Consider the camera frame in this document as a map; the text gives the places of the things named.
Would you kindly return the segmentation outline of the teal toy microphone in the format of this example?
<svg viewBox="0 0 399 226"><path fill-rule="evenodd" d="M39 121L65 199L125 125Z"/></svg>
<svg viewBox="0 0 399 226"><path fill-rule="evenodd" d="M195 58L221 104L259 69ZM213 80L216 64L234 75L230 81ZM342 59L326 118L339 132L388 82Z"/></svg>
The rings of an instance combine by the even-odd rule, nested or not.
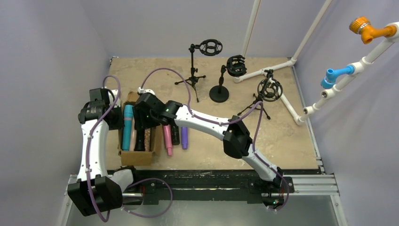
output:
<svg viewBox="0 0 399 226"><path fill-rule="evenodd" d="M122 134L122 151L129 151L132 133L132 123L134 118L133 105L125 105L123 111L124 128Z"/></svg>

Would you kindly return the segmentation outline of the pink toy microphone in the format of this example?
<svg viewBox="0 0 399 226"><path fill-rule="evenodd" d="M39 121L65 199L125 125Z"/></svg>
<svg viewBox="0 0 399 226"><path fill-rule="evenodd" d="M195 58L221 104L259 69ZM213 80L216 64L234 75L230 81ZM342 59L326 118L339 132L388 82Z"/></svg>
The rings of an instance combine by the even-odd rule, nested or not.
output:
<svg viewBox="0 0 399 226"><path fill-rule="evenodd" d="M169 125L162 126L162 128L163 128L165 149L167 151L168 156L172 156L173 155L173 145L172 145L171 128Z"/></svg>

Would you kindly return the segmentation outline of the plain black microphone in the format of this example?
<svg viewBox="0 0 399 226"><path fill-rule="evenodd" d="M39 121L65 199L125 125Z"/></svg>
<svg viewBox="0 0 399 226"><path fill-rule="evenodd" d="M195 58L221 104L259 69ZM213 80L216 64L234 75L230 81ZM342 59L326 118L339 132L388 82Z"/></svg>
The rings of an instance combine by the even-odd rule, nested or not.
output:
<svg viewBox="0 0 399 226"><path fill-rule="evenodd" d="M142 128L135 127L136 131L136 143L134 151L145 151L145 130Z"/></svg>

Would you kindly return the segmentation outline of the black glitter microphone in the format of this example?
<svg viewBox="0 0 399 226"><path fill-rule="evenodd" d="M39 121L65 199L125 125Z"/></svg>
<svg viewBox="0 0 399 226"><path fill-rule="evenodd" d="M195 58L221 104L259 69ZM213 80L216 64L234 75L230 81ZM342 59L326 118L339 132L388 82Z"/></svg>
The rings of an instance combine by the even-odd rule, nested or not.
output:
<svg viewBox="0 0 399 226"><path fill-rule="evenodd" d="M172 145L180 144L180 129L178 126L171 125L171 141Z"/></svg>

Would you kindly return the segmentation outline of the purple toy microphone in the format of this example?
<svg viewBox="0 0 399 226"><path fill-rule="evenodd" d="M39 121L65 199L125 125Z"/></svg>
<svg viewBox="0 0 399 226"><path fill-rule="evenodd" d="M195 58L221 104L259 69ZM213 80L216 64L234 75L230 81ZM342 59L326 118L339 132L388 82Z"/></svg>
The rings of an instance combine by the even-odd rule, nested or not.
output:
<svg viewBox="0 0 399 226"><path fill-rule="evenodd" d="M188 149L188 128L181 127L181 144L184 150Z"/></svg>

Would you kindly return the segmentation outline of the brown cardboard box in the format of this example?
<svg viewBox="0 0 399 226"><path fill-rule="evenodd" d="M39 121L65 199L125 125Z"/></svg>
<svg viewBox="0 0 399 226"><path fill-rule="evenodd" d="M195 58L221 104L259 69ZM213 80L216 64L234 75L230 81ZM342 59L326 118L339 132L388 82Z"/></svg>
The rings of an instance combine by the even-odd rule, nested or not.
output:
<svg viewBox="0 0 399 226"><path fill-rule="evenodd" d="M151 166L164 149L162 126L150 128L148 151L123 151L124 129L119 131L119 156L124 166Z"/></svg>

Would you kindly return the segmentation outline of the black tripod microphone stand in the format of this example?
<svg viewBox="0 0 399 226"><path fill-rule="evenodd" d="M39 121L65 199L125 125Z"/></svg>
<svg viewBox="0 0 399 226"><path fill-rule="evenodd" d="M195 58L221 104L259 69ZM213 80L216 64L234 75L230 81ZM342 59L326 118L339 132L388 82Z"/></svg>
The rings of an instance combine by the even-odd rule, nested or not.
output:
<svg viewBox="0 0 399 226"><path fill-rule="evenodd" d="M208 56L208 57L213 57L218 54L220 54L223 50L223 44L221 41L216 40L216 39L207 39L202 41L200 44L194 44L192 43L190 47L188 48L190 54L191 54L191 67L190 67L190 77L188 77L185 80L182 81L176 81L174 84L178 85L183 82L187 82L189 86L191 86L195 92L196 96L196 101L197 103L199 102L198 94L197 94L197 89L196 89L196 84L199 82L200 79L205 79L206 75L202 76L196 76L195 73L198 72L198 68L194 67L194 52L198 50L201 54Z"/></svg>

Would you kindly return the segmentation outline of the beige microphone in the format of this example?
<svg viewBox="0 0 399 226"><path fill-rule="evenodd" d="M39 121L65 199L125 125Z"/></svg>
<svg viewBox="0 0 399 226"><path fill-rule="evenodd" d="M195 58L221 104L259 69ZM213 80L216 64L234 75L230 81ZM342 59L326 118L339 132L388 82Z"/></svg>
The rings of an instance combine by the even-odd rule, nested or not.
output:
<svg viewBox="0 0 399 226"><path fill-rule="evenodd" d="M136 127L135 127L135 119L132 119L132 128L131 128L131 135L130 135L130 146L129 151L134 151L136 145Z"/></svg>

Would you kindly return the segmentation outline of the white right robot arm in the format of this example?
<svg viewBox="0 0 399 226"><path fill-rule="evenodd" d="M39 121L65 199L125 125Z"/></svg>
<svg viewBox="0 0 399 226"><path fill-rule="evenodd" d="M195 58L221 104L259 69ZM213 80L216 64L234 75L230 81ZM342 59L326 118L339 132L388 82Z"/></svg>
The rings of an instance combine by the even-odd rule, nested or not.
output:
<svg viewBox="0 0 399 226"><path fill-rule="evenodd" d="M272 164L255 147L256 139L251 137L242 118L234 115L230 119L218 118L201 113L179 102L169 100L163 103L152 93L143 93L135 104L137 122L144 128L159 125L188 127L209 134L223 143L224 153L234 159L242 159L251 166L260 179L276 182L283 177L281 169Z"/></svg>

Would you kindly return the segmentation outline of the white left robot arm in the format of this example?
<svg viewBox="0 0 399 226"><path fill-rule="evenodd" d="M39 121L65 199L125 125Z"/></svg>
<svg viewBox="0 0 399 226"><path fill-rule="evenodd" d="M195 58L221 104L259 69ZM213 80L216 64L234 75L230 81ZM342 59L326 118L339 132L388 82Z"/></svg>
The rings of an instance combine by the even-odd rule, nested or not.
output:
<svg viewBox="0 0 399 226"><path fill-rule="evenodd" d="M83 135L80 169L77 181L67 186L68 196L85 217L120 208L122 193L135 174L134 167L117 169L111 176L106 169L108 132L124 126L120 91L97 88L89 96L78 114Z"/></svg>

